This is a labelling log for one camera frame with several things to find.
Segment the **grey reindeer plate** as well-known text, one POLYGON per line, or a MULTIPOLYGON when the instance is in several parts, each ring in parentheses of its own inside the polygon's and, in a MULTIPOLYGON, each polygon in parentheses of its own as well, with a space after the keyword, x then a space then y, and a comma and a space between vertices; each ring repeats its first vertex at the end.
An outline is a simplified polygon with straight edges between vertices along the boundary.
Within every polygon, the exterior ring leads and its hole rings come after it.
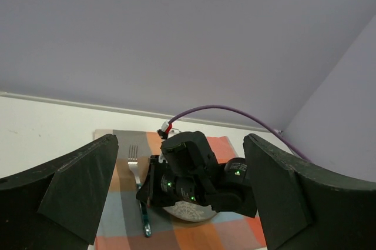
POLYGON ((217 212, 211 206, 200 206, 189 202, 176 202, 173 206, 163 207, 170 215, 187 222, 204 222, 214 218, 217 212))

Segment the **green handled fork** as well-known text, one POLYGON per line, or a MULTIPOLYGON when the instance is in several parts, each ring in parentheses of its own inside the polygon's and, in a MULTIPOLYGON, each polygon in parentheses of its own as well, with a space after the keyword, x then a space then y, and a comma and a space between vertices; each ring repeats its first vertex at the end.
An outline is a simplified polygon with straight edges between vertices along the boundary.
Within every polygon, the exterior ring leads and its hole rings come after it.
MULTIPOLYGON (((137 145, 130 145, 127 163, 128 163, 128 167, 129 167, 130 171, 132 172, 132 174, 135 178, 136 190, 138 191, 142 187, 142 183, 141 183, 141 180, 140 180, 137 153, 138 153, 138 146, 137 145)), ((147 237, 147 238, 150 238, 152 236, 152 230, 151 230, 151 226, 150 226, 149 216, 148 216, 148 213, 147 213, 147 206, 146 206, 145 203, 143 203, 139 200, 137 202, 139 204, 140 216, 141 216, 141 220, 142 220, 144 236, 147 237)))

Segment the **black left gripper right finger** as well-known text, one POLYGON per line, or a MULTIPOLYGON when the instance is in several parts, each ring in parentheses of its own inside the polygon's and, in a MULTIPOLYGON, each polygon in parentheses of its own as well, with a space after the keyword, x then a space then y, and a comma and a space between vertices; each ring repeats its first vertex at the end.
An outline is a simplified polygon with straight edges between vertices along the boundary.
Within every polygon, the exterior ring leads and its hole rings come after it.
POLYGON ((374 249, 375 183, 341 175, 250 134, 243 141, 268 249, 374 249))

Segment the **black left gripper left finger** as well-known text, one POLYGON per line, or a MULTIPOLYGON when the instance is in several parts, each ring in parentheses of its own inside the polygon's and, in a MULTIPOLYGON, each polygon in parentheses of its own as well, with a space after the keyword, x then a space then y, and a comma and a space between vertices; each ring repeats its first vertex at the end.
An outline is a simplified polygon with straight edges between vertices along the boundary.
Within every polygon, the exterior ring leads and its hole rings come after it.
POLYGON ((118 155, 107 134, 1 178, 1 249, 87 249, 95 242, 118 155))

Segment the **checked orange cloth placemat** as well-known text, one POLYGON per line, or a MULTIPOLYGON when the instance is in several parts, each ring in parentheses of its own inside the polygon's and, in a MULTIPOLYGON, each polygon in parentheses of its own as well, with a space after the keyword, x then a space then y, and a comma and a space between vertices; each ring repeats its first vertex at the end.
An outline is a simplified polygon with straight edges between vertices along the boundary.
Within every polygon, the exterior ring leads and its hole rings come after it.
POLYGON ((187 222, 163 209, 148 210, 152 236, 143 234, 135 179, 127 166, 129 148, 137 147, 139 171, 160 151, 155 132, 97 129, 95 138, 114 134, 119 141, 115 170, 94 249, 261 249, 266 240, 258 217, 222 212, 206 222, 187 222))

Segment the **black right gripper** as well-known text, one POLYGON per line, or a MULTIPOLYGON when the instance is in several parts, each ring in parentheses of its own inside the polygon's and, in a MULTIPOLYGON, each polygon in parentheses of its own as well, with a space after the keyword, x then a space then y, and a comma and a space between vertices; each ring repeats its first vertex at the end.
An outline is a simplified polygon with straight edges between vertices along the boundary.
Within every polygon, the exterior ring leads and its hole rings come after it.
POLYGON ((182 132, 164 140, 161 154, 152 155, 136 199, 164 208, 184 201, 254 218, 256 201, 246 160, 220 164, 202 132, 182 132))

